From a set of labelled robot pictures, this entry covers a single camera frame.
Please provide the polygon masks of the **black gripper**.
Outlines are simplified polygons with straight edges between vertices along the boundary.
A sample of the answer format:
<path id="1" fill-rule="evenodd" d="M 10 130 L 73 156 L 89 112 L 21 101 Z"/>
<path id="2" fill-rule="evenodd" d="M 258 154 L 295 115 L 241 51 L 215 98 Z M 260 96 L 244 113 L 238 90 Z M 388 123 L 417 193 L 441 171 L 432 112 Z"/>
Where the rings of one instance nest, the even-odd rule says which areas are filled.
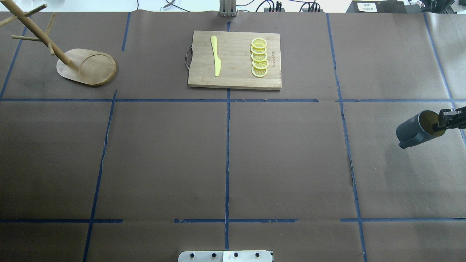
<path id="1" fill-rule="evenodd" d="M 434 132 L 440 132 L 447 129 L 465 129 L 466 128 L 466 107 L 461 107 L 454 111 L 442 109 L 438 113 L 438 122 L 433 125 Z"/>

